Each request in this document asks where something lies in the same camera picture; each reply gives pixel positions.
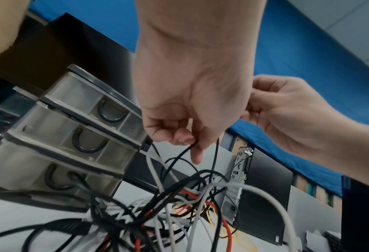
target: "drawer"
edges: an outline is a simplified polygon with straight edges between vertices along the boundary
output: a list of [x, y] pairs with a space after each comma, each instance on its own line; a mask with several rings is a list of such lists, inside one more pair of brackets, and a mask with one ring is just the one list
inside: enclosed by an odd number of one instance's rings
[[137, 112], [75, 73], [66, 73], [40, 100], [137, 148], [147, 137]]
[[37, 102], [3, 138], [70, 165], [118, 179], [138, 151], [42, 102]]
[[[69, 171], [80, 174], [93, 190], [108, 196], [113, 195], [120, 183], [112, 177], [89, 173], [5, 139], [0, 141], [0, 188], [60, 191], [84, 198], [85, 195], [73, 187], [68, 179]], [[78, 206], [77, 201], [69, 198], [33, 196], [32, 199], [63, 206]]]

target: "right hand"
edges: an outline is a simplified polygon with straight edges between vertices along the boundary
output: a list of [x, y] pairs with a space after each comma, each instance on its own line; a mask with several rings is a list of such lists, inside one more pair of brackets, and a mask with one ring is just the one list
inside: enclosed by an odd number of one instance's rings
[[336, 148], [336, 139], [356, 123], [331, 107], [304, 80], [268, 75], [254, 77], [241, 119], [259, 126], [286, 152], [314, 162], [322, 152]]

